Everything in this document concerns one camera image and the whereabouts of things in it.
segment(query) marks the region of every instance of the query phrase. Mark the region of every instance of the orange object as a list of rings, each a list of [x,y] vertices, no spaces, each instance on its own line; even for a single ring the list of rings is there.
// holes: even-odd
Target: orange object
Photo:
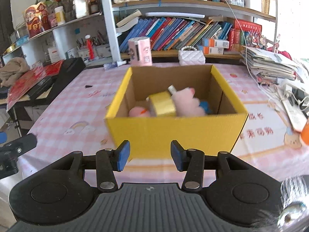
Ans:
[[[299,139],[304,145],[309,146],[309,119],[307,120],[304,129],[302,129]]]

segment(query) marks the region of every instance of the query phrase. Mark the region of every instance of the wooden shelf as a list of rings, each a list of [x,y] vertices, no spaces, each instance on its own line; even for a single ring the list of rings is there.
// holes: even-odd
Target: wooden shelf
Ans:
[[[236,5],[230,5],[235,14],[241,14],[246,16],[252,16],[255,18],[261,18],[267,21],[276,22],[276,18],[262,12],[258,12],[253,9],[247,9]],[[136,2],[113,4],[114,11],[123,11],[127,9],[146,9],[154,7],[188,7],[195,9],[214,9],[220,11],[231,12],[231,9],[226,3],[202,1],[202,0],[141,0]]]
[[[178,57],[178,50],[169,50],[169,51],[152,51],[152,57]],[[240,59],[240,54],[223,54],[223,55],[214,55],[206,54],[206,58],[222,58],[222,59]],[[130,55],[128,53],[121,53],[121,58],[129,59]]]

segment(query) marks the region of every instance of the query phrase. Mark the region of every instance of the tablecloth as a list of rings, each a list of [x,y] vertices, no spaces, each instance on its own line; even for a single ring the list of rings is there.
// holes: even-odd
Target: tablecloth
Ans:
[[[178,63],[159,63],[159,67]],[[291,130],[284,111],[258,88],[246,67],[215,64],[242,100],[249,114],[232,154],[277,180],[309,174],[309,152],[302,147],[298,134]],[[81,72],[50,104],[31,128],[38,138],[37,147],[19,158],[23,178],[37,172],[66,154],[80,150],[94,155],[114,144],[104,123],[112,101],[129,66],[104,71],[103,68]],[[132,159],[123,172],[115,172],[123,182],[166,183],[183,181],[185,172],[178,172],[172,159]],[[96,186],[94,170],[86,170],[85,180]],[[204,171],[204,186],[215,180],[213,170]]]

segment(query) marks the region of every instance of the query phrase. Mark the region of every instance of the white cable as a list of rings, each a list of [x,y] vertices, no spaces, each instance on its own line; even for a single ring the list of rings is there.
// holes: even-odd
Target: white cable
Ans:
[[[239,23],[237,17],[235,16],[235,13],[234,13],[233,9],[231,8],[231,6],[229,5],[229,3],[228,3],[227,0],[225,0],[225,2],[226,2],[227,5],[229,6],[229,8],[230,8],[231,12],[233,13],[233,15],[234,15],[234,17],[235,17],[235,19],[236,19],[238,25],[240,26],[240,29],[241,29],[241,31],[242,31],[242,34],[245,36],[245,33],[244,33],[244,31],[243,31],[243,28],[242,28],[241,24]],[[276,93],[276,96],[277,96],[277,97],[276,97],[276,96],[272,96],[271,93],[269,93],[266,89],[264,89],[264,88],[262,87],[262,85],[259,85],[259,83],[256,81],[256,79],[252,76],[252,74],[251,74],[251,72],[250,72],[250,69],[249,69],[249,67],[248,67],[248,62],[247,62],[247,41],[246,41],[246,38],[245,38],[245,37],[244,37],[244,41],[245,41],[245,47],[246,47],[246,55],[245,55],[245,57],[246,57],[246,59],[245,59],[245,60],[246,60],[246,67],[247,67],[247,70],[248,70],[249,75],[250,75],[251,78],[255,81],[255,83],[257,84],[257,87],[258,87],[266,96],[270,97],[270,98],[271,98],[272,100],[274,100],[275,102],[276,102],[277,100],[279,100],[280,103],[281,103],[282,99],[279,97],[278,93]]]

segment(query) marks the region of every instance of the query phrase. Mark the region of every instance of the stuffed animal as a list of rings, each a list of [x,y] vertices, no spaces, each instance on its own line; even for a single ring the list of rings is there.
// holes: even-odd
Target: stuffed animal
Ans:
[[[150,112],[144,107],[136,106],[129,111],[129,117],[146,118],[150,117]]]
[[[194,88],[185,88],[180,91],[176,91],[175,88],[169,91],[172,93],[172,100],[174,101],[177,116],[179,117],[200,117],[205,116],[206,113],[202,107],[200,107],[200,101],[194,98]]]

